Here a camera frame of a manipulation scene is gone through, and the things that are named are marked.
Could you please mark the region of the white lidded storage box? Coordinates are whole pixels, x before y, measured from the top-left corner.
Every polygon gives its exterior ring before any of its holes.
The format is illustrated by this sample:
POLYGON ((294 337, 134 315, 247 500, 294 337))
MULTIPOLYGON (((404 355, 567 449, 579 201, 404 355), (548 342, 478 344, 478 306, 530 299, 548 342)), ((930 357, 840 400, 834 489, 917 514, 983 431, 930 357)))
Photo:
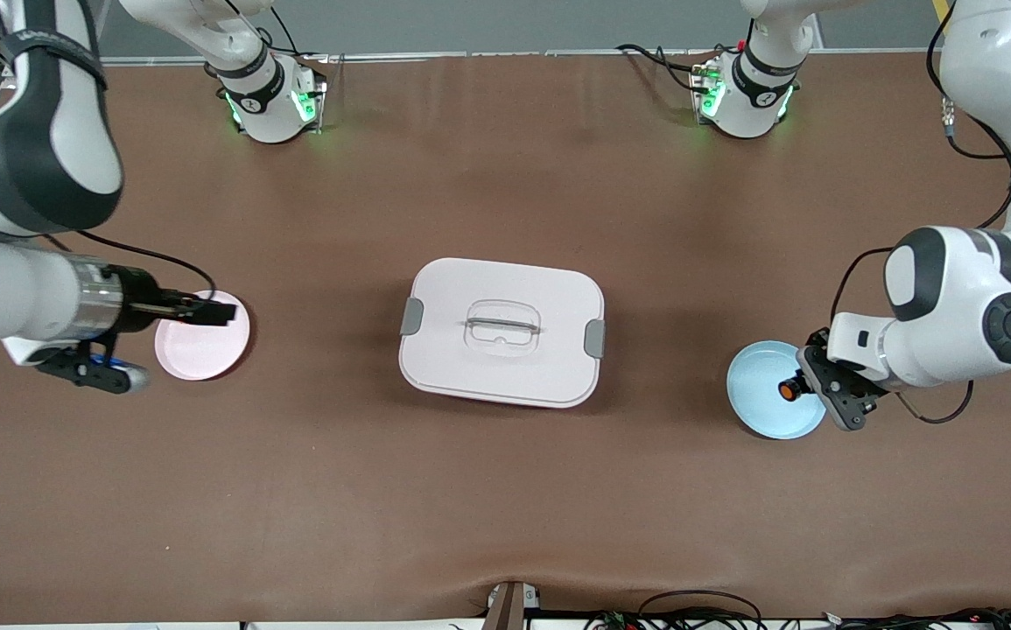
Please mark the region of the white lidded storage box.
POLYGON ((398 366, 424 392, 568 410, 598 388, 605 336, 589 276, 448 256, 413 278, 398 366))

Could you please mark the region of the pink round plate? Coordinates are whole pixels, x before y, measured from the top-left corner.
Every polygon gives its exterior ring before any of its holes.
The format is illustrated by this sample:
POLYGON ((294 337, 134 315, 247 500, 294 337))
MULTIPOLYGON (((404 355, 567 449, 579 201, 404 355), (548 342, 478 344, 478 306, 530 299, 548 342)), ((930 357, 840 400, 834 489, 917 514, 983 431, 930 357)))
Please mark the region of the pink round plate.
POLYGON ((248 307, 228 292, 218 291, 216 302, 233 305, 235 316, 225 326, 197 326, 161 320, 154 332, 158 364, 185 382, 209 382, 240 364, 252 343, 248 307))

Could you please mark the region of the light blue round plate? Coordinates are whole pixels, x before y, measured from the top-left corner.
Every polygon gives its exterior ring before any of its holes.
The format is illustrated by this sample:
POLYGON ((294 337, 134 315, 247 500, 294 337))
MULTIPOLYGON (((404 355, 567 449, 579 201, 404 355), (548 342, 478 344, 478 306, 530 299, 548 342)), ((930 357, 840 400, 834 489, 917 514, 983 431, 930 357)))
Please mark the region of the light blue round plate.
POLYGON ((738 351, 728 368, 727 395, 734 414, 763 438, 801 438, 824 420, 808 395, 786 402, 778 392, 778 383, 800 370, 797 351, 782 340, 758 340, 738 351))

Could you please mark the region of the brown table cover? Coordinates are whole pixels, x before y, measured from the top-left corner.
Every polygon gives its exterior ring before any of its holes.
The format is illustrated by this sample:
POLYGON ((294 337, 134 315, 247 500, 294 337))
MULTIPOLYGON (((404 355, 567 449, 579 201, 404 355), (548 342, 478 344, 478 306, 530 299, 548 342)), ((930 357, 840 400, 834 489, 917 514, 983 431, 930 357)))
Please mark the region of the brown table cover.
POLYGON ((188 382, 124 336, 135 395, 0 347, 0 625, 465 617, 509 579, 580 609, 1011 607, 1011 372, 945 425, 885 399, 798 440, 727 399, 733 356, 824 326, 859 252, 1004 197, 1004 166, 943 140, 920 53, 810 57, 757 141, 621 56, 342 65, 325 130, 282 146, 233 131, 198 67, 108 76, 126 185, 102 235, 204 268, 256 343, 188 382), (592 397, 413 389, 398 328, 444 256, 592 277, 592 397))

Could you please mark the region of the brown metal bracket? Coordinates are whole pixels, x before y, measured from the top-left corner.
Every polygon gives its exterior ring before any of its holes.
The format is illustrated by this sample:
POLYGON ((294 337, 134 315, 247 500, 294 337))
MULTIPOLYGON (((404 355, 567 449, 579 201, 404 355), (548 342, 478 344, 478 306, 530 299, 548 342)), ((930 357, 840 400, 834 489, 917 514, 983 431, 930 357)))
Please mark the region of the brown metal bracket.
POLYGON ((490 591, 481 630, 533 630, 529 613, 540 609, 540 591, 536 586, 502 582, 490 591))

